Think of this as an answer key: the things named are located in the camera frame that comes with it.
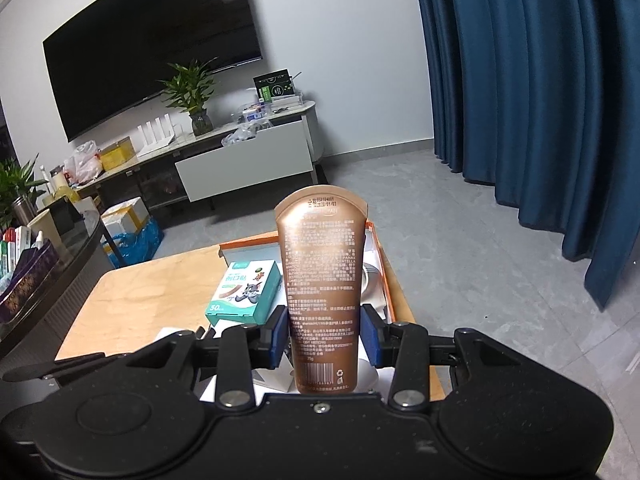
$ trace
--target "green plant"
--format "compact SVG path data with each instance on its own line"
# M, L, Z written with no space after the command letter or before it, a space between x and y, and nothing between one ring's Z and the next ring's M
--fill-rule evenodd
M190 114L204 110L207 99L213 94L213 72L192 60L189 66L169 63L178 73L169 81L161 81L166 87L162 92L169 108L184 108Z
M15 160L0 162L0 228L3 230L9 227L14 219L11 204L16 198L24 195L34 202L44 193L37 187L42 186L46 181L33 179L33 167L37 158L36 155L24 166L20 166Z

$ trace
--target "baseboard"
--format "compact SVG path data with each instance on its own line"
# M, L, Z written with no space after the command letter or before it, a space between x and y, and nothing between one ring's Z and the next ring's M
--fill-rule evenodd
M377 146L375 148L367 148L366 150L358 150L357 152L329 155L322 158L322 165L341 166L343 164L349 164L359 160L379 158L380 156L398 155L399 153L419 152L421 150L432 149L433 139L410 140L409 142L400 142L399 144L390 144L388 146Z

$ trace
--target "blue gripper pad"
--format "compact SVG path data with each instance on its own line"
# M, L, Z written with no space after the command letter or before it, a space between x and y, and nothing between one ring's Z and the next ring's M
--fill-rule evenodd
M271 336L271 349L269 350L269 361L273 368L280 365L280 359L289 340L289 309L285 308L280 319L276 323Z
M373 312L380 319L376 311L374 310ZM367 351L367 357L371 365L374 367L382 365L382 350L378 341L378 329L373 324L363 305L360 306L360 339L362 339L362 345Z

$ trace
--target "television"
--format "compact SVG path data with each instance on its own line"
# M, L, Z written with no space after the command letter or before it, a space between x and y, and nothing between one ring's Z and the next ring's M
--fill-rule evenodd
M170 62L260 59L248 0L97 0L44 41L66 137L157 96Z

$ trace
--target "teal and white box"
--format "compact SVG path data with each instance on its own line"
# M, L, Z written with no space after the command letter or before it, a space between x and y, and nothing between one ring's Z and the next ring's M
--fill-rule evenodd
M275 260L232 262L209 301L205 316L212 325L219 319L264 324L280 279Z

